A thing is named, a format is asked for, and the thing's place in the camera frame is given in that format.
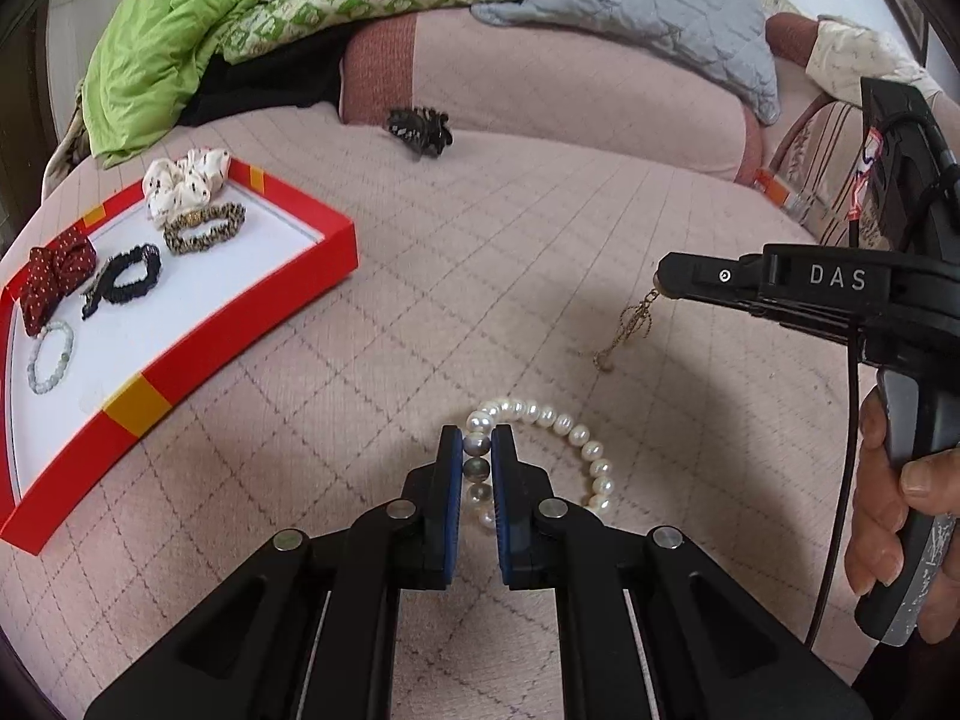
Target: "black hair clip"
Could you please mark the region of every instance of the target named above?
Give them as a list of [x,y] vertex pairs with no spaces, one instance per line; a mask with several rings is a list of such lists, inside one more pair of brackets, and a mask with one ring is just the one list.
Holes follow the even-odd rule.
[[387,119],[387,129],[417,155],[439,157],[453,143],[453,134],[446,126],[449,118],[435,108],[395,108]]

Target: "gold chain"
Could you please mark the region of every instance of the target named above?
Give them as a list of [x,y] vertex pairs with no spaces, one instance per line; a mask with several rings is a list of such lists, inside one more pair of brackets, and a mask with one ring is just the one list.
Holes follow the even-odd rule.
[[619,326],[616,328],[616,334],[613,336],[610,345],[606,349],[601,349],[593,356],[593,364],[596,365],[597,370],[601,373],[612,371],[613,365],[610,362],[611,352],[634,333],[642,330],[643,338],[650,335],[650,328],[654,322],[654,317],[650,314],[650,307],[658,297],[659,292],[657,292],[656,289],[650,290],[646,298],[643,298],[640,303],[635,306],[627,306],[620,312]]

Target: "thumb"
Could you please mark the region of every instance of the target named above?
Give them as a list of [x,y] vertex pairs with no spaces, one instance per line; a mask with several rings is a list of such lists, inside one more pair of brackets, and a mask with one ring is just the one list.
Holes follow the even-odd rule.
[[960,512],[960,450],[907,463],[901,490],[907,504],[924,514]]

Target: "bracelet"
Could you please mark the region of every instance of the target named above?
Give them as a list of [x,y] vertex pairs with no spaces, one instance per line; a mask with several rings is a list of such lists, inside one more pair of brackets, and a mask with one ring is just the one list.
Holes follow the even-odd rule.
[[574,423],[568,413],[557,413],[553,406],[541,406],[536,400],[498,397],[484,401],[480,408],[467,417],[464,428],[464,454],[469,459],[464,463],[464,479],[470,483],[467,502],[477,512],[480,524],[485,528],[496,527],[493,512],[493,488],[487,484],[490,477],[490,461],[484,455],[490,451],[490,434],[498,422],[521,420],[528,425],[553,428],[558,436],[566,437],[570,445],[580,450],[580,457],[589,463],[590,493],[587,494],[587,509],[594,514],[604,514],[613,507],[613,479],[611,463],[603,456],[603,445],[590,438],[587,426]]
[[[61,352],[59,360],[56,363],[56,368],[54,372],[50,374],[50,377],[40,382],[40,384],[37,384],[37,357],[40,355],[40,346],[43,346],[43,340],[54,330],[62,330],[64,332],[64,351]],[[54,387],[59,384],[59,381],[64,378],[66,365],[70,362],[70,355],[72,353],[73,328],[70,327],[70,325],[66,322],[50,322],[40,328],[40,333],[37,334],[37,342],[34,343],[34,348],[30,350],[30,360],[27,361],[27,384],[30,385],[30,389],[37,395],[42,395],[54,389]]]
[[[118,286],[114,284],[123,271],[138,262],[147,266],[147,274],[143,278],[128,284]],[[110,257],[99,274],[94,277],[93,283],[83,290],[86,303],[80,315],[84,319],[92,317],[100,307],[101,299],[106,300],[107,303],[122,304],[142,298],[157,285],[157,280],[160,279],[160,265],[160,250],[153,244],[138,245],[130,251]]]
[[[168,221],[163,228],[163,240],[174,255],[207,251],[210,247],[233,238],[240,231],[240,225],[243,224],[246,217],[246,209],[240,203],[235,202],[195,208],[185,214],[180,214],[172,221]],[[213,221],[215,218],[222,218],[226,221],[226,224],[218,224],[205,233],[189,238],[181,238],[179,235],[185,227],[199,227],[206,221]]]

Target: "metal screw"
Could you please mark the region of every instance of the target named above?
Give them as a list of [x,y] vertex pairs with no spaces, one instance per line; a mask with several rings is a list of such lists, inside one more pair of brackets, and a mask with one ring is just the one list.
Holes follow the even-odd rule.
[[538,509],[544,517],[550,517],[550,519],[560,519],[568,512],[566,502],[560,498],[544,498]]
[[664,549],[676,549],[683,544],[683,533],[676,528],[665,525],[654,531],[654,543],[656,546],[663,547]]
[[387,517],[390,519],[410,519],[416,514],[416,504],[406,498],[397,498],[387,504]]
[[274,548],[280,552],[290,552],[304,543],[304,534],[300,531],[288,529],[280,531],[274,536]]

